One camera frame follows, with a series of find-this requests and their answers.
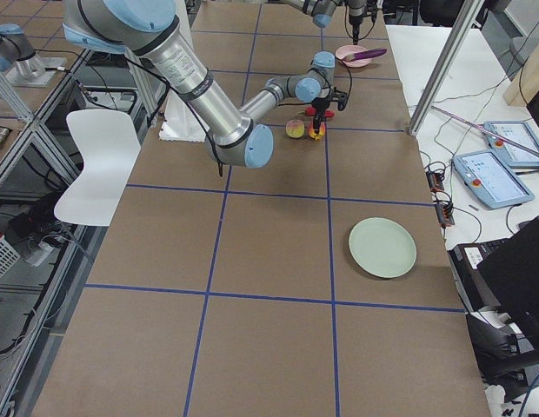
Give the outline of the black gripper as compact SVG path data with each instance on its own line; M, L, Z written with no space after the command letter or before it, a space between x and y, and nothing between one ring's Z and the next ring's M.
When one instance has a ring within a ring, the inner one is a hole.
M365 39L374 29L376 24L377 14L368 15L371 21L371 26L367 30L364 36L360 36L360 27L363 24L363 19L365 16L353 17L348 15L348 23L351 26L352 34L350 35L352 43L359 43L361 39Z
M316 111L316 116L313 117L312 123L315 126L318 126L322 122L325 123L325 111L332 103L335 103L337 105L338 111L344 111L347 107L348 100L349 93L341 91L336 87L333 87L325 97L315 98L311 102L311 106Z

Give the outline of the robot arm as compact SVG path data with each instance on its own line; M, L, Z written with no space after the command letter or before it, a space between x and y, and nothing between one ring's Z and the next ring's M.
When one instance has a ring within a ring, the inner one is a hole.
M369 17L372 24L369 33L372 31L378 12L377 1L367 0L285 0L284 4L301 11L304 15L312 18L312 22L319 28L326 28L337 8L345 7L345 24L351 26L351 30L345 27L348 37L354 45L363 38L360 37L360 28L363 20Z
M272 157L274 139L259 121L283 100L297 98L315 110L319 130L331 103L346 107L347 93L333 85L336 59L321 51L301 75L278 76L242 108L227 97L180 31L172 1L66 1L63 30L82 48L132 51L154 65L180 99L207 124L208 150L220 165L260 168Z

